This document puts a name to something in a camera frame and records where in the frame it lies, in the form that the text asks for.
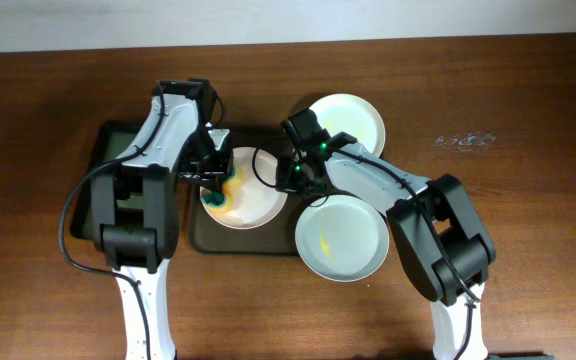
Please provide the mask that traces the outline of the green and yellow sponge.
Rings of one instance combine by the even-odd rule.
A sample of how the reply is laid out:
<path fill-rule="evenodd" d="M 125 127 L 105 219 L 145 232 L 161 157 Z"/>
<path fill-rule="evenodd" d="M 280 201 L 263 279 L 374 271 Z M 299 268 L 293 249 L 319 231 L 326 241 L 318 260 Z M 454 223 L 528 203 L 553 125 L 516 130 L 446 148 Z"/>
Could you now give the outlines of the green and yellow sponge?
<path fill-rule="evenodd" d="M 235 162 L 231 174 L 222 184 L 222 190 L 206 192 L 201 196 L 201 202 L 207 210 L 214 214 L 224 214 L 234 207 L 234 195 L 240 190 L 245 180 L 242 166 Z"/>

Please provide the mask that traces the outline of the white plate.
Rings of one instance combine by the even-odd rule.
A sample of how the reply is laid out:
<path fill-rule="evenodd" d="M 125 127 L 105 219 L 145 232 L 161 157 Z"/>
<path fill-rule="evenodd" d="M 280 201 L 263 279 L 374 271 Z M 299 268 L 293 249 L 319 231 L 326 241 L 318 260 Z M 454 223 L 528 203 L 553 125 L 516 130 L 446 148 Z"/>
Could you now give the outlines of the white plate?
<path fill-rule="evenodd" d="M 209 193 L 200 188 L 200 203 L 208 215 L 216 222 L 236 230 L 248 230 L 260 227 L 272 220 L 282 210 L 287 195 L 266 183 L 276 182 L 277 159 L 270 153 L 259 150 L 256 157 L 254 147 L 238 147 L 233 150 L 235 165 L 235 187 L 231 190 L 231 199 L 224 205 L 208 205 L 203 198 Z"/>
<path fill-rule="evenodd" d="M 386 140 L 383 119 L 374 106 L 352 94 L 332 94 L 309 106 L 319 125 L 333 136 L 345 132 L 380 157 Z"/>

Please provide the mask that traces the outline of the white plate top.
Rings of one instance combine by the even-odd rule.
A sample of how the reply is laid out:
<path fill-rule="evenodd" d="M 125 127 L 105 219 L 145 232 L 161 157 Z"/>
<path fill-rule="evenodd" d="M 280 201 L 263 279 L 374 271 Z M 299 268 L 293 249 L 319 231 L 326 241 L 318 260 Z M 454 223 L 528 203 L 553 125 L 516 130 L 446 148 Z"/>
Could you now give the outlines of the white plate top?
<path fill-rule="evenodd" d="M 380 157 L 386 140 L 383 119 L 374 106 L 352 94 L 332 94 L 309 106 L 319 125 L 333 136 L 345 132 Z"/>

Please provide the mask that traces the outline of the pale grey plate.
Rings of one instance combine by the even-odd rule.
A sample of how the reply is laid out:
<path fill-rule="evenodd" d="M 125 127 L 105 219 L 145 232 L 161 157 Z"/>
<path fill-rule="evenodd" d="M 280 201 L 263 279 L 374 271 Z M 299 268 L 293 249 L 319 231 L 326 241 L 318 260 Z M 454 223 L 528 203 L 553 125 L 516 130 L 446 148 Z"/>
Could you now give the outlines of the pale grey plate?
<path fill-rule="evenodd" d="M 390 236 L 382 215 L 349 195 L 332 195 L 300 215 L 295 244 L 306 266 L 327 280 L 354 282 L 384 263 Z"/>

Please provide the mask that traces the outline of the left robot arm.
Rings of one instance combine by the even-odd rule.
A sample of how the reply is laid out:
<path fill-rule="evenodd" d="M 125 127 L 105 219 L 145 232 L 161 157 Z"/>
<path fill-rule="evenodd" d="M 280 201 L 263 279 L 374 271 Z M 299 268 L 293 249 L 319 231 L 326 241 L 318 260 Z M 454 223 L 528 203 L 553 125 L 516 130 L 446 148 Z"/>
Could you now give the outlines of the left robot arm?
<path fill-rule="evenodd" d="M 129 359 L 174 359 L 167 272 L 179 237 L 178 180 L 220 193 L 235 173 L 229 131 L 211 122 L 204 79 L 162 81 L 127 148 L 91 178 L 93 241 L 120 291 Z"/>

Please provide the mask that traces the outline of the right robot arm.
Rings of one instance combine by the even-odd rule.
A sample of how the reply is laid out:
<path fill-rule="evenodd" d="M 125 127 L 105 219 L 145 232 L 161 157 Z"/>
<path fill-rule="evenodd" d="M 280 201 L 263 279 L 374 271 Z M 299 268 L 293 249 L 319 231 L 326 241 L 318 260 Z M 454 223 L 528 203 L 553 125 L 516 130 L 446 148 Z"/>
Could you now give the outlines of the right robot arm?
<path fill-rule="evenodd" d="M 279 161 L 277 189 L 341 191 L 372 206 L 389 223 L 409 281 L 430 302 L 434 357 L 489 358 L 480 302 L 496 247 L 462 183 L 407 173 L 345 132 L 330 135 L 310 109 L 281 126 L 294 153 Z"/>

